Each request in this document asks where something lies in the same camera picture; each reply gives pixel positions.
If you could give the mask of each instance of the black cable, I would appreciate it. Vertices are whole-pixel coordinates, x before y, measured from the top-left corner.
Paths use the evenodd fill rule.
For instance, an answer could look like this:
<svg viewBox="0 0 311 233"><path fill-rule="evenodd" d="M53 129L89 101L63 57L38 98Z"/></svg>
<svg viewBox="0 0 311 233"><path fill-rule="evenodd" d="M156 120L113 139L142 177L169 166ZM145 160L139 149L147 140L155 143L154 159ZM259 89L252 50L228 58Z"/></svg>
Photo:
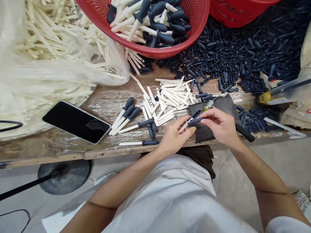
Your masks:
<svg viewBox="0 0 311 233"><path fill-rule="evenodd" d="M26 226L25 226L24 229L21 231L21 233L23 233L24 230L26 229L26 227L28 226L30 220L31 220L31 217L30 217L30 214L29 214L28 210L25 210L25 209L14 210L14 211L12 211L12 212L8 212L8 213L6 213L6 214L0 215L0 217L1 217L1 216L4 216L4 215L7 215L7 214L14 213L14 212L18 212L18 211L25 211L25 213L26 213L27 216L28 216L28 221L27 221L27 223L26 223Z"/></svg>
<svg viewBox="0 0 311 233"><path fill-rule="evenodd" d="M13 129L17 129L17 128L20 128L20 127L23 126L23 123L21 123L21 122L19 122L19 121L0 120L0 123L16 124L15 126L12 126L12 127L0 129L0 133L1 133L1 132L5 132L5 131L9 131L9 130L13 130Z"/></svg>

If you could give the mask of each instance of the red basket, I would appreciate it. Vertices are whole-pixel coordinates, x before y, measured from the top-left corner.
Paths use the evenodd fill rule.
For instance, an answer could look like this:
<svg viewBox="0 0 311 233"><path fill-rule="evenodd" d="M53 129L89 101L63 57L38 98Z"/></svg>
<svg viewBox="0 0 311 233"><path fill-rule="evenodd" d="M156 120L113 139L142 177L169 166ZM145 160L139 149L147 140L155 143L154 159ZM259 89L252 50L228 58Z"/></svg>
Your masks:
<svg viewBox="0 0 311 233"><path fill-rule="evenodd" d="M229 28L249 24L280 0L211 0L210 14Z"/></svg>
<svg viewBox="0 0 311 233"><path fill-rule="evenodd" d="M185 13L189 15L192 27L191 30L187 32L188 40L171 48L156 49L129 42L111 31L111 27L106 20L108 4L111 2L110 0L76 1L86 16L107 36L145 57L154 59L170 58L192 45L203 31L210 10L210 0L183 0L181 6L184 8Z"/></svg>

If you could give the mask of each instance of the forearm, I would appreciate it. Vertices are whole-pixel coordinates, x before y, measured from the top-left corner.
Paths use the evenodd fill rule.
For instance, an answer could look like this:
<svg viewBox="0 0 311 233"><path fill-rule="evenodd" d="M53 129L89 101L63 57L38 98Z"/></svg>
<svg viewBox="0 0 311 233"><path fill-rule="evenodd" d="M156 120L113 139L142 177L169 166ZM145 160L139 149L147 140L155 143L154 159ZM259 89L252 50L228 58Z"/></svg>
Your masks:
<svg viewBox="0 0 311 233"><path fill-rule="evenodd" d="M277 194L289 193L278 174L241 140L230 149L256 189Z"/></svg>
<svg viewBox="0 0 311 233"><path fill-rule="evenodd" d="M89 201L106 208L118 208L163 157L159 149L150 152L106 182Z"/></svg>

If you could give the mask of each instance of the right hand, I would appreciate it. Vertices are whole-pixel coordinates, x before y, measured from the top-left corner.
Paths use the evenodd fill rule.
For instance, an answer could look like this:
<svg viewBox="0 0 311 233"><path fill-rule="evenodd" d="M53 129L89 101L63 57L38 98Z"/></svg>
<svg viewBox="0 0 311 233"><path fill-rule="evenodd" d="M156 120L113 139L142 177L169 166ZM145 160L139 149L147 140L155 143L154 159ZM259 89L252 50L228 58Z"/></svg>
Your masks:
<svg viewBox="0 0 311 233"><path fill-rule="evenodd" d="M205 117L201 123L209 127L215 138L222 144L231 147L240 141L232 115L213 107L203 112L199 117Z"/></svg>

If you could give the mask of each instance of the phone screen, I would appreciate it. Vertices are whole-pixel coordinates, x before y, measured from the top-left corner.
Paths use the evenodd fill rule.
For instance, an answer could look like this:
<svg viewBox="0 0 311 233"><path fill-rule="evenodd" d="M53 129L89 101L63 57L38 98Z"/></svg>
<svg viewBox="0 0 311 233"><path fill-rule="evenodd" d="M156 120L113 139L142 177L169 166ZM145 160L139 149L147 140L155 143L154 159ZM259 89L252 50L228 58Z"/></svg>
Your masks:
<svg viewBox="0 0 311 233"><path fill-rule="evenodd" d="M98 143L110 129L110 125L66 102L58 102L43 121L91 143Z"/></svg>

